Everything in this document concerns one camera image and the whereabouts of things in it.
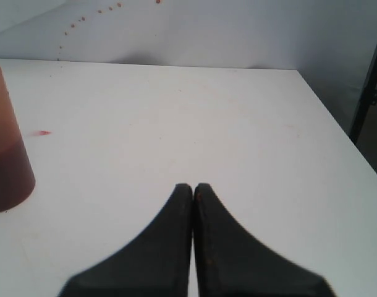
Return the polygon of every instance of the plastic cup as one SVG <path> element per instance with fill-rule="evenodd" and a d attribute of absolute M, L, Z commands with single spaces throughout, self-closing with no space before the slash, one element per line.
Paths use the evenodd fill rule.
<path fill-rule="evenodd" d="M 23 202 L 35 177 L 0 68 L 0 212 Z"/>

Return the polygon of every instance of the white surface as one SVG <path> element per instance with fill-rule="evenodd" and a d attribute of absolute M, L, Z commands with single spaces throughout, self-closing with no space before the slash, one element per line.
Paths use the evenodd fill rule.
<path fill-rule="evenodd" d="M 0 32 L 54 9 L 65 0 L 0 0 Z"/>
<path fill-rule="evenodd" d="M 338 297 L 377 296 L 377 175 L 297 71 L 0 65 L 37 180 L 0 213 L 0 296 L 56 296 L 138 235 L 178 182 L 210 183 Z"/>
<path fill-rule="evenodd" d="M 1 33 L 0 58 L 298 69 L 348 131 L 376 42 L 377 0 L 76 0 Z"/>

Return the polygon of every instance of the white table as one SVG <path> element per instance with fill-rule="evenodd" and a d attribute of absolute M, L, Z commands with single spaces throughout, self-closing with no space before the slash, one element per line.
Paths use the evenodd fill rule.
<path fill-rule="evenodd" d="M 0 65 L 37 181 L 0 213 L 0 297 L 56 296 L 138 235 L 179 182 L 210 183 L 339 297 L 377 296 L 377 175 L 297 71 Z"/>

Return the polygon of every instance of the white wall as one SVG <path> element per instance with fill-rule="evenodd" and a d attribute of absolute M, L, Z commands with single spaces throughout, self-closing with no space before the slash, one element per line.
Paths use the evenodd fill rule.
<path fill-rule="evenodd" d="M 377 0 L 121 3 L 75 0 L 2 32 L 0 58 L 298 69 L 349 128 L 377 42 Z"/>

